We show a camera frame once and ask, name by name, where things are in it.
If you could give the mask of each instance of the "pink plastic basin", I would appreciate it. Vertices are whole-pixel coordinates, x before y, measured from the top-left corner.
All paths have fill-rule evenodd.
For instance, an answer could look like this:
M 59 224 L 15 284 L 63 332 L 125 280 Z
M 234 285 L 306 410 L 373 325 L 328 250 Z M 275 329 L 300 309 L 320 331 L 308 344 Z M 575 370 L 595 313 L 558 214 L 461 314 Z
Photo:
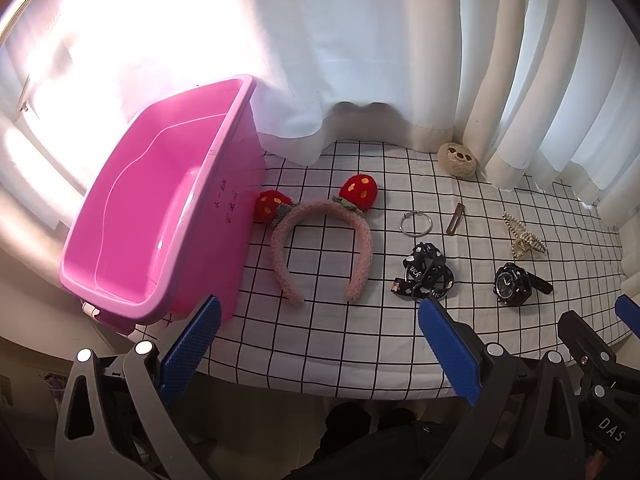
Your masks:
M 60 280 L 118 332 L 209 294 L 236 307 L 264 172 L 251 76 L 142 110 L 111 153 L 66 239 Z

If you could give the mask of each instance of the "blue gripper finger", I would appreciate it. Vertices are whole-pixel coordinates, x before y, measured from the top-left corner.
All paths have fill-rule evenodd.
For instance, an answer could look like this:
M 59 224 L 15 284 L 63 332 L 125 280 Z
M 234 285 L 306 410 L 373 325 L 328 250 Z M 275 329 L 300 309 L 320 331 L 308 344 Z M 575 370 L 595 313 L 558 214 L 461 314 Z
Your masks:
M 165 404 L 184 393 L 207 348 L 215 338 L 222 310 L 218 298 L 211 296 L 182 331 L 160 365 L 158 394 Z
M 640 337 L 640 306 L 626 294 L 616 300 L 616 315 Z
M 450 318 L 441 307 L 426 299 L 418 309 L 418 324 L 431 350 L 436 355 L 456 394 L 471 405 L 480 395 L 478 362 L 456 333 Z

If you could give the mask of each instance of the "red knitted strawberry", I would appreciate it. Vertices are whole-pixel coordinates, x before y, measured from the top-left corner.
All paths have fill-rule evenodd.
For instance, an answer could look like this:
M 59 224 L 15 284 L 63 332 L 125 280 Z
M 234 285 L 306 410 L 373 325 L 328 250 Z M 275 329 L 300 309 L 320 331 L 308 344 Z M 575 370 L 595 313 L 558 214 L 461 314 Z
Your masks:
M 344 183 L 338 195 L 340 198 L 334 198 L 336 202 L 342 202 L 346 207 L 353 204 L 361 212 L 365 212 L 373 206 L 373 203 L 376 201 L 378 186 L 372 176 L 358 174 L 352 176 Z
M 272 223 L 278 217 L 278 207 L 281 204 L 293 205 L 293 201 L 275 189 L 263 191 L 255 202 L 254 219 L 264 224 Z

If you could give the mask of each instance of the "silver bangle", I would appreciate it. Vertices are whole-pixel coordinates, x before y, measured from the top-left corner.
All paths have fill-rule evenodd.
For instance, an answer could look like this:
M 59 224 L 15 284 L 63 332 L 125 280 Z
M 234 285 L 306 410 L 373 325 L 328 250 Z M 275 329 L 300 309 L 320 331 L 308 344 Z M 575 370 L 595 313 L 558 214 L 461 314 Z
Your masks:
M 425 216 L 429 220 L 429 227 L 427 227 L 426 231 L 422 231 L 421 233 L 412 233 L 404 230 L 404 228 L 402 227 L 402 224 L 407 218 L 412 216 Z M 431 220 L 431 217 L 427 215 L 427 213 L 425 213 L 424 211 L 409 211 L 408 213 L 404 213 L 404 215 L 402 215 L 402 218 L 400 219 L 400 230 L 402 231 L 403 234 L 411 238 L 420 238 L 425 234 L 428 234 L 432 229 L 433 229 L 433 221 Z

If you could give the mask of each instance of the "grid tablecloth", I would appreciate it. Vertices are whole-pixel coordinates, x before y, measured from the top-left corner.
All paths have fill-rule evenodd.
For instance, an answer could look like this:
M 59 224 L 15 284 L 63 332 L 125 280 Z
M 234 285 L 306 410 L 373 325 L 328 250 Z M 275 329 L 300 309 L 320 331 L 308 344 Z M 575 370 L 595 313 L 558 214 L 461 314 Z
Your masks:
M 344 301 L 358 251 L 354 231 L 333 218 L 310 218 L 294 229 L 287 244 L 289 270 L 306 298 L 303 307 L 291 306 L 271 270 L 270 229 L 256 224 L 238 309 L 220 327 L 200 364 L 206 374 L 347 398 L 452 394 L 420 332 L 414 302 L 390 291 L 415 243 L 399 230 L 402 215 L 411 210 L 430 214 L 433 230 L 418 241 L 440 248 L 456 279 L 441 303 L 485 342 L 498 341 L 513 354 L 534 358 L 557 349 L 568 361 L 568 350 L 556 335 L 556 323 L 568 309 L 607 343 L 628 333 L 613 311 L 623 279 L 620 238 L 561 182 L 540 192 L 525 176 L 514 191 L 505 192 L 482 177 L 450 177 L 433 154 L 382 143 L 337 142 L 308 168 L 274 155 L 265 158 L 264 187 L 277 188 L 294 202 L 327 199 L 356 173 L 376 179 L 378 198 L 366 213 L 374 240 L 369 281 L 356 303 Z M 444 235 L 458 202 L 465 205 L 465 216 L 455 235 Z M 510 234 L 501 219 L 505 210 L 524 220 L 548 247 L 546 254 L 529 254 L 518 264 L 554 286 L 548 296 L 534 290 L 520 308 L 498 308 L 492 292 L 496 269 L 513 261 Z M 426 225 L 425 219 L 415 219 L 417 231 L 423 230 L 421 221 Z M 139 326 L 130 337 L 155 338 L 168 319 Z

